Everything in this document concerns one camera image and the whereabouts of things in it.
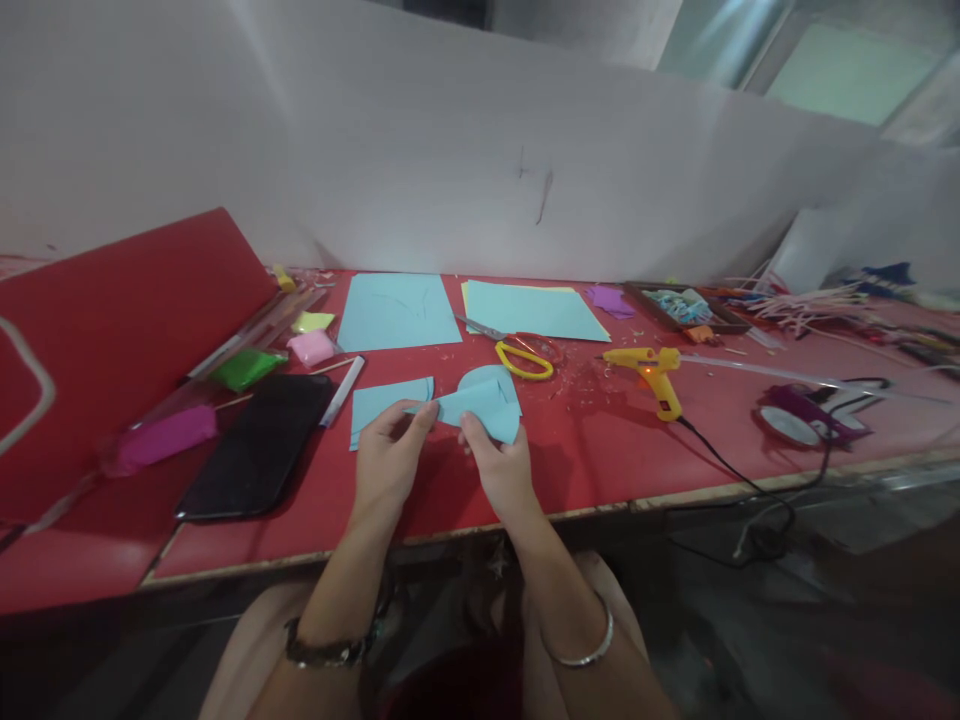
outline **smartphone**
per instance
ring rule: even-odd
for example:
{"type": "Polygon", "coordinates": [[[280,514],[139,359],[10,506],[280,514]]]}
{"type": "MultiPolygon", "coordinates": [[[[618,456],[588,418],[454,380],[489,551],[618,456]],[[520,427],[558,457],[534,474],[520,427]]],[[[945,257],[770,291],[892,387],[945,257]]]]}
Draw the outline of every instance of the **smartphone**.
{"type": "Polygon", "coordinates": [[[245,518],[274,508],[333,390],[324,375],[262,380],[180,500],[177,520],[245,518]]]}

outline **silver bangle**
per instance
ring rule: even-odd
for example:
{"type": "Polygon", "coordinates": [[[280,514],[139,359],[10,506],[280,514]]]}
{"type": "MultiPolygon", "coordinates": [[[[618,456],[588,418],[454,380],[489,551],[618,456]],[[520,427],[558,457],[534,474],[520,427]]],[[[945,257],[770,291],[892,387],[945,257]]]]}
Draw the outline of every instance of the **silver bangle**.
{"type": "Polygon", "coordinates": [[[610,612],[610,606],[607,605],[607,601],[603,599],[603,596],[596,591],[594,591],[594,593],[598,598],[600,598],[600,602],[603,603],[603,610],[607,613],[607,634],[604,636],[603,642],[600,643],[600,647],[586,657],[580,658],[579,660],[565,660],[554,655],[550,651],[550,648],[547,648],[547,643],[543,643],[543,646],[547,648],[547,654],[553,659],[553,661],[560,663],[564,667],[579,669],[593,665],[597,660],[607,654],[607,650],[610,649],[610,643],[613,642],[613,613],[610,612]]]}

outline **glue gun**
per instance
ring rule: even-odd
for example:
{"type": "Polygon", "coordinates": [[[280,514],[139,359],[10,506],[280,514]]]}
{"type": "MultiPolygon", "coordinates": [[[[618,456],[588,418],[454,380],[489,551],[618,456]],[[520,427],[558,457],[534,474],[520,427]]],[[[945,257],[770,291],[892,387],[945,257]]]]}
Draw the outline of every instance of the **glue gun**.
{"type": "Polygon", "coordinates": [[[664,422],[673,422],[680,417],[680,401],[673,391],[667,372],[680,367],[680,351],[676,348],[623,348],[609,350],[600,356],[610,365],[628,367],[637,371],[641,382],[646,380],[660,403],[657,417],[664,422]]]}

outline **scissors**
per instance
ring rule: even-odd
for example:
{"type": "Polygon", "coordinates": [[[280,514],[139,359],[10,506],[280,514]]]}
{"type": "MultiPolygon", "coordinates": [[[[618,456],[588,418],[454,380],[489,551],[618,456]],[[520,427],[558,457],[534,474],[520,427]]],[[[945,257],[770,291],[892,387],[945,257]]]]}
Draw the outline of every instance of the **scissors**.
{"type": "Polygon", "coordinates": [[[462,320],[474,330],[479,330],[482,334],[497,343],[496,350],[500,362],[506,365],[507,370],[525,380],[546,380],[550,378],[553,375],[553,364],[559,363],[563,359],[563,353],[560,352],[560,348],[557,347],[556,343],[550,338],[535,335],[534,333],[502,333],[486,325],[481,325],[463,315],[454,313],[454,317],[462,320]],[[549,350],[548,357],[543,357],[543,348],[549,350]],[[539,365],[543,370],[541,372],[529,372],[518,368],[510,362],[510,359],[507,357],[508,354],[529,360],[539,365]]]}

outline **black cable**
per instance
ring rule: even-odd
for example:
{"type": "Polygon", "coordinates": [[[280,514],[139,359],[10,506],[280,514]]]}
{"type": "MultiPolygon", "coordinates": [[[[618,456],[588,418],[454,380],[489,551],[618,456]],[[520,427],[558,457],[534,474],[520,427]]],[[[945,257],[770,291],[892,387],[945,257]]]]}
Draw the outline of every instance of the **black cable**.
{"type": "MultiPolygon", "coordinates": [[[[882,381],[886,383],[887,386],[889,386],[889,381],[887,381],[885,378],[854,378],[853,380],[850,380],[848,382],[855,382],[855,381],[862,382],[862,381],[868,381],[868,380],[882,381]]],[[[773,500],[776,500],[778,503],[786,507],[788,515],[787,515],[786,522],[784,522],[783,524],[783,527],[781,527],[779,530],[770,531],[770,533],[772,534],[761,534],[762,531],[758,528],[753,533],[752,536],[748,535],[748,538],[750,538],[754,546],[754,549],[757,550],[759,554],[752,555],[741,563],[730,562],[728,560],[724,560],[722,558],[718,558],[713,555],[710,555],[709,553],[703,552],[702,550],[698,550],[697,548],[691,547],[689,545],[684,545],[683,543],[678,542],[677,540],[673,539],[669,535],[667,536],[667,542],[669,542],[671,545],[674,545],[675,547],[680,548],[681,550],[686,550],[687,552],[692,553],[693,555],[702,557],[705,560],[710,560],[711,562],[714,562],[718,565],[722,565],[723,567],[729,568],[731,570],[743,570],[744,568],[748,567],[749,565],[752,565],[755,562],[771,562],[771,561],[779,560],[780,558],[782,558],[784,555],[786,555],[786,534],[790,530],[790,528],[793,527],[793,523],[796,520],[797,513],[793,505],[791,505],[788,501],[784,500],[783,498],[779,497],[777,493],[804,492],[805,490],[809,490],[812,487],[816,487],[821,482],[823,482],[823,479],[826,477],[826,474],[827,474],[827,469],[830,465],[830,454],[834,446],[833,432],[832,432],[833,414],[842,408],[845,408],[849,405],[853,405],[854,403],[861,402],[862,400],[863,398],[858,396],[852,400],[848,400],[847,402],[840,403],[839,405],[833,407],[829,413],[827,413],[827,435],[824,438],[823,460],[820,463],[820,471],[817,473],[816,477],[810,482],[805,483],[803,485],[798,485],[796,487],[784,488],[783,490],[775,490],[775,491],[765,490],[759,485],[757,485],[755,482],[753,482],[752,480],[744,476],[736,468],[730,465],[730,463],[724,460],[724,458],[720,455],[720,453],[717,452],[716,448],[714,448],[713,445],[711,445],[710,442],[700,433],[700,431],[693,426],[693,423],[691,423],[689,420],[687,420],[682,416],[677,418],[677,422],[679,422],[685,428],[690,430],[694,435],[696,435],[697,438],[707,448],[707,450],[709,450],[710,453],[715,458],[717,458],[717,460],[719,460],[724,467],[726,467],[736,477],[738,477],[743,482],[747,483],[750,487],[752,487],[757,492],[755,495],[749,495],[745,498],[740,498],[739,500],[735,500],[729,503],[719,503],[719,504],[711,504],[711,505],[691,505],[688,507],[667,508],[666,509],[667,513],[683,511],[683,510],[711,510],[711,509],[736,507],[736,506],[742,505],[745,502],[753,500],[757,497],[765,496],[765,497],[770,497],[773,500]],[[764,546],[766,546],[766,548],[769,550],[768,552],[764,552],[764,546]]]]}
{"type": "Polygon", "coordinates": [[[780,503],[781,505],[783,505],[783,506],[787,509],[787,521],[786,521],[786,523],[784,524],[783,529],[782,529],[780,532],[784,532],[784,533],[785,533],[787,530],[790,529],[790,527],[793,525],[794,520],[796,520],[796,517],[797,517],[797,514],[796,514],[796,512],[795,512],[794,509],[793,509],[793,505],[791,505],[790,503],[788,503],[788,502],[787,502],[786,500],[784,500],[783,498],[778,497],[777,495],[774,495],[774,494],[773,494],[772,492],[770,492],[769,490],[764,490],[762,487],[760,487],[759,485],[757,485],[753,480],[751,480],[750,478],[748,478],[746,475],[744,475],[744,474],[741,473],[739,470],[737,470],[735,467],[733,467],[733,465],[731,465],[731,464],[728,463],[726,460],[724,460],[724,459],[723,459],[723,456],[720,455],[720,453],[717,452],[717,449],[716,449],[715,447],[713,447],[713,445],[710,444],[710,441],[707,440],[707,439],[701,434],[701,432],[700,432],[699,430],[697,430],[697,429],[693,426],[693,423],[692,423],[692,422],[690,422],[689,420],[687,420],[687,419],[686,419],[685,417],[683,417],[682,415],[677,418],[677,422],[680,423],[681,425],[683,425],[685,428],[687,428],[687,430],[689,430],[690,432],[692,432],[694,435],[696,435],[697,438],[700,440],[700,442],[702,442],[702,443],[704,444],[704,446],[707,448],[707,450],[710,451],[710,454],[713,455],[717,460],[720,461],[720,464],[722,464],[725,468],[727,468],[727,470],[729,470],[730,472],[732,472],[734,475],[736,475],[738,478],[740,478],[740,479],[741,479],[743,482],[745,482],[747,485],[749,485],[749,486],[752,487],[754,490],[756,490],[756,491],[757,491],[757,495],[763,495],[763,496],[769,497],[769,498],[771,498],[771,499],[773,499],[773,500],[776,500],[776,501],[777,501],[778,503],[780,503]]]}

